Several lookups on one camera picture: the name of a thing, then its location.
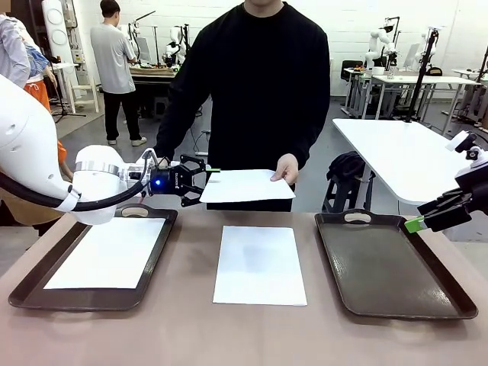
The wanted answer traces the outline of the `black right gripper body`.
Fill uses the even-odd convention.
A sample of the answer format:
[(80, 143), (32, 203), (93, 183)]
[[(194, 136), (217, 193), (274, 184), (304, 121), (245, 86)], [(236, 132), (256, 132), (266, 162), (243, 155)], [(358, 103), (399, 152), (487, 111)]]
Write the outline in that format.
[(481, 211), (487, 214), (487, 173), (468, 173), (455, 178), (466, 196), (464, 207), (468, 213)]

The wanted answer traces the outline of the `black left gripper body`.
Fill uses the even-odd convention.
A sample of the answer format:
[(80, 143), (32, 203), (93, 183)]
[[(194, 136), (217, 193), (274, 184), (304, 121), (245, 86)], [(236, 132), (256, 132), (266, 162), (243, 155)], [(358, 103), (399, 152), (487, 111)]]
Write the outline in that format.
[(149, 179), (149, 193), (151, 195), (175, 195), (183, 197), (187, 191), (185, 185), (187, 178), (180, 169), (153, 169)]

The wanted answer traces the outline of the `person's left hand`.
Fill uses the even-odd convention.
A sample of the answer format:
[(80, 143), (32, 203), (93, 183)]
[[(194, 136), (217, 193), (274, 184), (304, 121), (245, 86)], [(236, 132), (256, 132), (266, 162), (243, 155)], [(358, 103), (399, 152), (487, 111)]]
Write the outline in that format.
[(283, 155), (277, 163), (277, 168), (271, 177), (271, 181), (283, 179), (288, 185), (293, 186), (299, 176), (299, 165), (297, 158), (293, 154)]

